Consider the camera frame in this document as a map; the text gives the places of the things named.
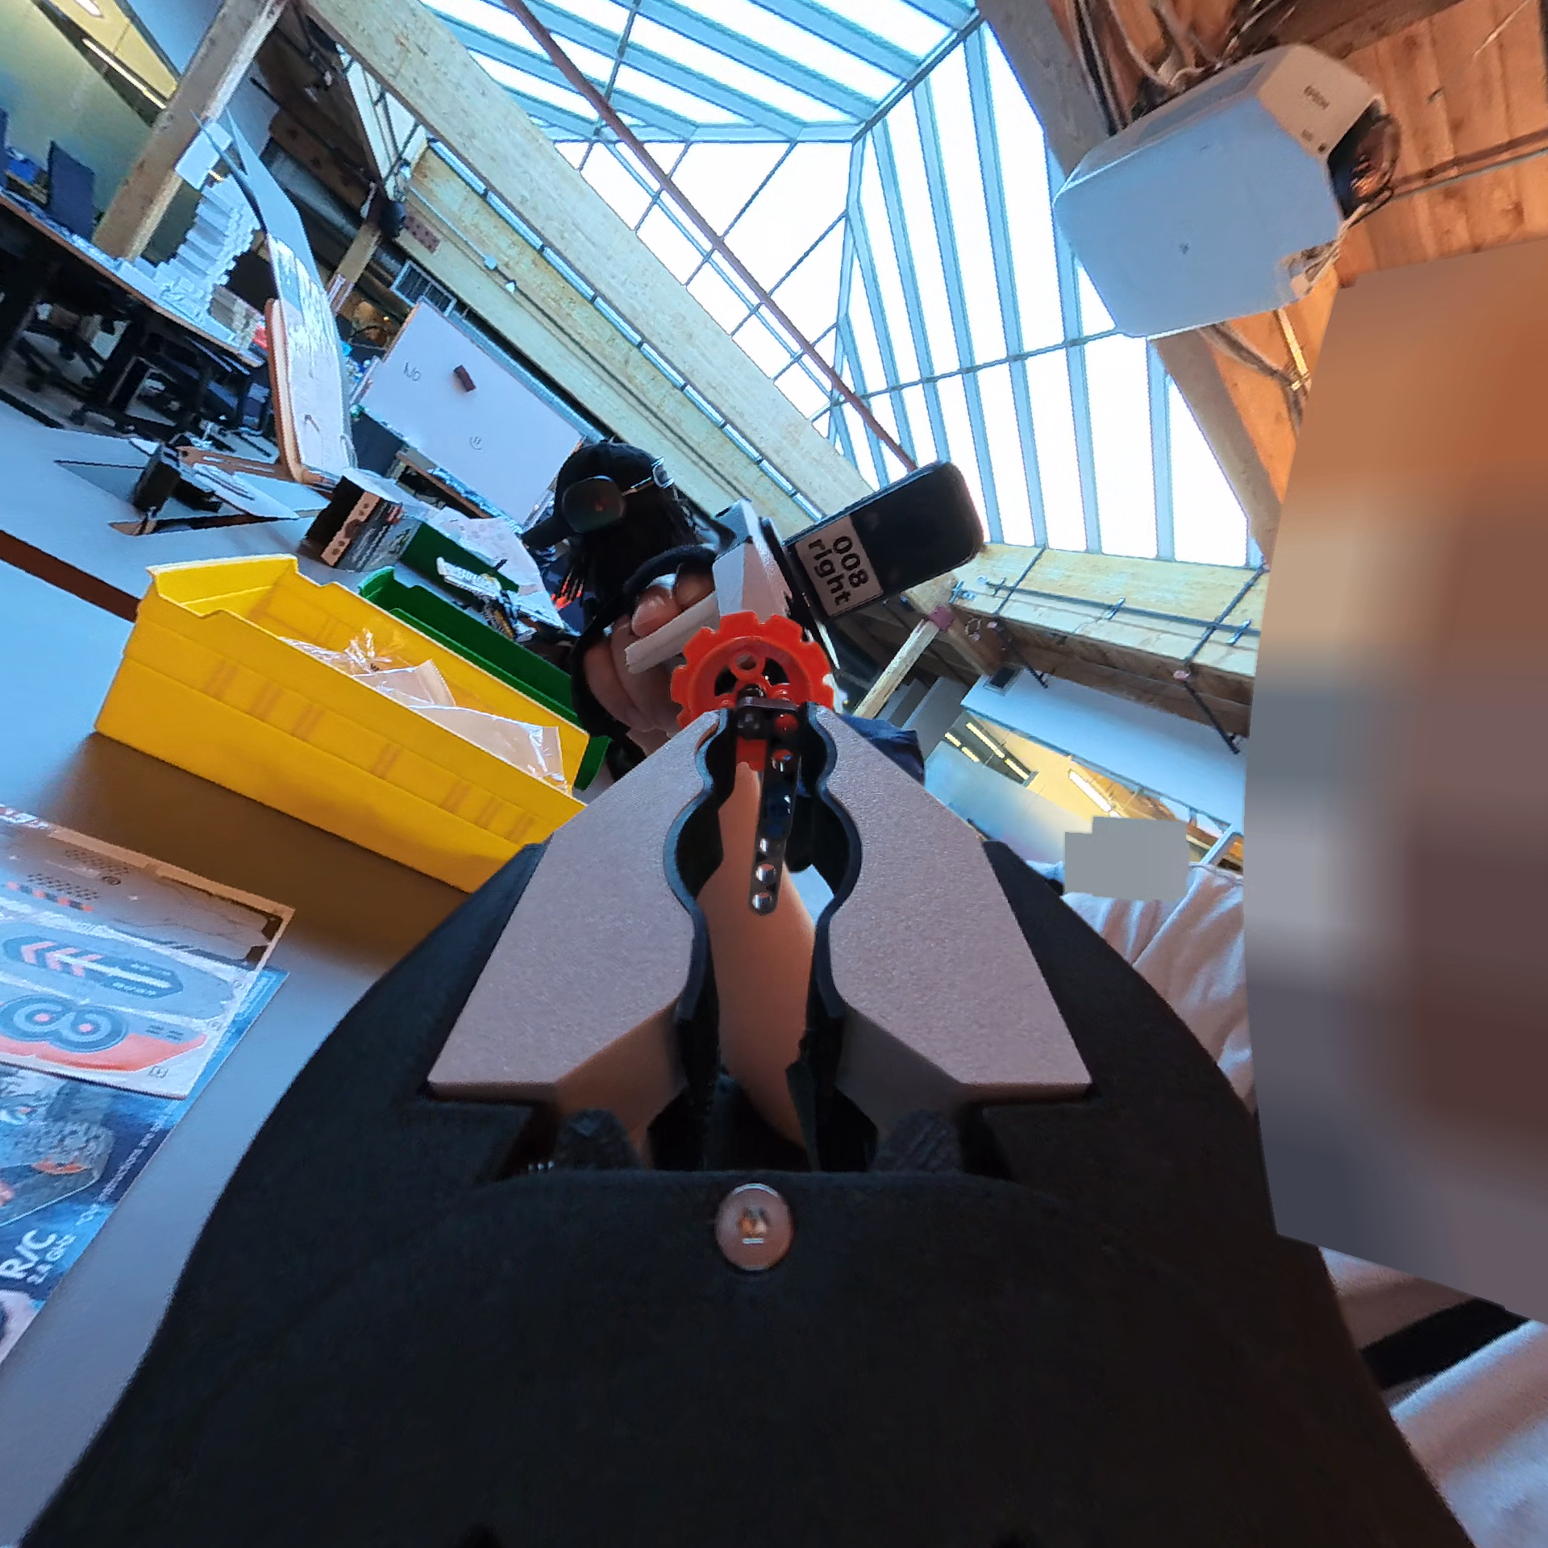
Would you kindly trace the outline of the blue printed booklet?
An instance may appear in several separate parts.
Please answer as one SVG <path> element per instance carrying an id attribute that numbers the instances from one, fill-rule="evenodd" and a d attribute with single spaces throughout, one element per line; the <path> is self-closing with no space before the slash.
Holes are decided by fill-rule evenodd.
<path id="1" fill-rule="evenodd" d="M 284 978 L 259 970 L 205 1034 L 3 972 L 3 1356 Z"/>

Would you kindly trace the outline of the yellow plastic bin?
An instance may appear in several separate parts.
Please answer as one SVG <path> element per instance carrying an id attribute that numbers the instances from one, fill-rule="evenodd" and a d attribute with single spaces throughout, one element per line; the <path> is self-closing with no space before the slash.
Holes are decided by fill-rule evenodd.
<path id="1" fill-rule="evenodd" d="M 350 643 L 554 728 L 565 771 L 525 773 L 317 659 Z M 579 726 L 288 556 L 153 567 L 96 730 L 463 891 L 581 812 Z"/>

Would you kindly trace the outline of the white whiteboard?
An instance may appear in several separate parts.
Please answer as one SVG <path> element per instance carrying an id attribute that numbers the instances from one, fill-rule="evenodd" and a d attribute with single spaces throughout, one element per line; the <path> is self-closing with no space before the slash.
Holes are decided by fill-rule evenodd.
<path id="1" fill-rule="evenodd" d="M 424 302 L 374 366 L 358 405 L 513 519 L 529 519 L 583 438 L 548 397 Z"/>

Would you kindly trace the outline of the wooden display board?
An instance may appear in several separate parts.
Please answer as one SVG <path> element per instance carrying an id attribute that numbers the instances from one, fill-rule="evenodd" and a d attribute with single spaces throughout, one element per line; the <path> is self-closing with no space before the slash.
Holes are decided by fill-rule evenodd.
<path id="1" fill-rule="evenodd" d="M 279 467 L 331 486 L 354 467 L 341 345 L 323 288 L 296 252 L 267 234 L 275 298 L 263 310 Z"/>

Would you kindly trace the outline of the small black cardboard box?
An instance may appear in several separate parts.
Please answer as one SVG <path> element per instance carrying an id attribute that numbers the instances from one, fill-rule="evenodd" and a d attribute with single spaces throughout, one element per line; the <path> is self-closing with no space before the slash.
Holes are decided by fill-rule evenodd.
<path id="1" fill-rule="evenodd" d="M 302 536 L 298 554 L 341 571 L 385 567 L 397 562 L 426 513 L 397 482 L 348 469 Z"/>

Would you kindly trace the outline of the person's white shirt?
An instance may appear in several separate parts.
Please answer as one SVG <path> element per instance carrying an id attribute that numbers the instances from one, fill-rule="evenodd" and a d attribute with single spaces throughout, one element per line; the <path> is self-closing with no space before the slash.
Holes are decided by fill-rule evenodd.
<path id="1" fill-rule="evenodd" d="M 1179 901 L 1067 889 L 1253 1108 L 1240 876 L 1191 866 Z M 1323 1249 L 1344 1325 L 1393 1422 L 1472 1544 L 1546 1544 L 1546 1325 Z"/>

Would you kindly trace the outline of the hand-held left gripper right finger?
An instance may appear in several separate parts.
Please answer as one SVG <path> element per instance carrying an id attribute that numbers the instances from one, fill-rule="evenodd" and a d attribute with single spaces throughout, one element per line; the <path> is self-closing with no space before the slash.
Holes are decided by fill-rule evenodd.
<path id="1" fill-rule="evenodd" d="M 817 920 L 790 1069 L 813 1164 L 866 1164 L 910 1112 L 1083 1096 L 1090 1075 L 976 831 L 846 726 L 802 709 Z"/>

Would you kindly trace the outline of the orange toy gear wheel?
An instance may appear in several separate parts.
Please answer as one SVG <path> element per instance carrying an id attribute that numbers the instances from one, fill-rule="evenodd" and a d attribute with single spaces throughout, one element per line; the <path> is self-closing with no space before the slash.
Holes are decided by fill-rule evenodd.
<path id="1" fill-rule="evenodd" d="M 800 773 L 800 707 L 835 705 L 823 647 L 788 616 L 759 618 L 753 610 L 722 614 L 714 628 L 697 629 L 670 690 L 682 726 L 726 711 L 738 761 L 790 786 Z"/>

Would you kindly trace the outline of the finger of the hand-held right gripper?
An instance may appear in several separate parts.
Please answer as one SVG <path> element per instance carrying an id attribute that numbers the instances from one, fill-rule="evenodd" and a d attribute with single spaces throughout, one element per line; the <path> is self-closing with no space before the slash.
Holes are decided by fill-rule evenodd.
<path id="1" fill-rule="evenodd" d="M 734 614 L 747 612 L 759 622 L 769 618 L 798 618 L 798 604 L 782 569 L 782 550 L 776 533 L 749 502 L 734 502 L 718 515 L 740 542 L 724 548 L 713 564 L 713 600 L 718 628 Z"/>

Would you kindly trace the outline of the person's right hand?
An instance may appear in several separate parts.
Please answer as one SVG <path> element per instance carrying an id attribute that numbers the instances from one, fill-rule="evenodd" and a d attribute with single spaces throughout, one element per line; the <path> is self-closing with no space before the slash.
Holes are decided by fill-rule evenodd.
<path id="1" fill-rule="evenodd" d="M 606 643 L 592 647 L 587 657 L 596 703 L 629 730 L 629 740 L 645 755 L 662 748 L 678 730 L 678 707 L 670 693 L 672 668 L 660 664 L 629 672 L 625 651 L 711 595 L 709 571 L 682 569 L 670 583 L 654 581 L 641 593 L 635 608 L 612 624 Z"/>

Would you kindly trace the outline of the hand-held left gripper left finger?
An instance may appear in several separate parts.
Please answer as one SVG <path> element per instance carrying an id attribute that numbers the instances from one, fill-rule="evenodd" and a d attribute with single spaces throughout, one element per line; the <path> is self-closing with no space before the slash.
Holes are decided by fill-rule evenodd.
<path id="1" fill-rule="evenodd" d="M 722 862 L 728 722 L 701 715 L 548 841 L 430 1069 L 434 1094 L 556 1120 L 606 1110 L 647 1166 L 699 1162 L 720 1061 L 697 893 Z"/>

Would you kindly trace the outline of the grey desk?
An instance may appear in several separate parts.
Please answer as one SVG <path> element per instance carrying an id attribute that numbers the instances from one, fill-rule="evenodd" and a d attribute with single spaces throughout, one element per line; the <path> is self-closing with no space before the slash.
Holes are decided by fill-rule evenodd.
<path id="1" fill-rule="evenodd" d="M 292 907 L 275 1000 L 5 1354 L 3 1544 L 110 1412 L 242 1151 L 339 1017 L 463 901 L 457 889 L 96 736 L 129 622 L 3 560 L 3 802 Z"/>

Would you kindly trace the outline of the clear plastic bag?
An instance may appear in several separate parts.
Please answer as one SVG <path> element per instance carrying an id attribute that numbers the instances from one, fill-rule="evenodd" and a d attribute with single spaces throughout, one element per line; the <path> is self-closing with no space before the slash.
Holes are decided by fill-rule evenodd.
<path id="1" fill-rule="evenodd" d="M 288 645 L 323 660 L 350 678 L 364 682 L 374 691 L 412 709 L 472 746 L 499 757 L 523 773 L 569 790 L 561 742 L 554 724 L 513 721 L 492 711 L 467 707 L 453 697 L 451 686 L 432 660 L 410 662 L 391 653 L 381 653 L 366 631 L 350 639 L 344 649 L 323 649 L 298 639 Z"/>

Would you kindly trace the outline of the grey toy brick assembly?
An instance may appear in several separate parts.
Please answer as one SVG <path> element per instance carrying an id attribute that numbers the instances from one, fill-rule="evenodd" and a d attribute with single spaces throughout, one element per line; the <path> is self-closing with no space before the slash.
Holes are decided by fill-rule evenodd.
<path id="1" fill-rule="evenodd" d="M 728 715 L 728 728 L 736 736 L 736 761 L 759 777 L 747 907 L 757 916 L 767 916 L 780 897 L 786 846 L 794 825 L 802 765 L 802 709 L 775 697 L 771 688 L 740 688 Z"/>

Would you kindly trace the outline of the white ceiling projector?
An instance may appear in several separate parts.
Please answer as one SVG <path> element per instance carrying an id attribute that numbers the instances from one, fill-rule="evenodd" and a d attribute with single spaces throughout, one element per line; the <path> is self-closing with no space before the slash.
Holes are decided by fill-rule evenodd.
<path id="1" fill-rule="evenodd" d="M 1267 48 L 1096 145 L 1054 219 L 1112 325 L 1170 337 L 1303 298 L 1396 161 L 1398 124 L 1356 71 Z"/>

